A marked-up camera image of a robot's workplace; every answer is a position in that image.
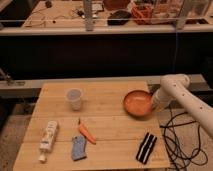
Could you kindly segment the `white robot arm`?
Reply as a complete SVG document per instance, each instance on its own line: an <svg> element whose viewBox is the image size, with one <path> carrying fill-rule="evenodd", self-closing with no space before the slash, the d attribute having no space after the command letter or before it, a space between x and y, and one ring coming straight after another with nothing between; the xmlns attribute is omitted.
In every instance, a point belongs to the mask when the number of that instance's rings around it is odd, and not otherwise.
<svg viewBox="0 0 213 171"><path fill-rule="evenodd" d="M194 96L189 85L190 78L185 74L162 76L160 88L152 96L152 110L161 111L175 99L213 138L213 107Z"/></svg>

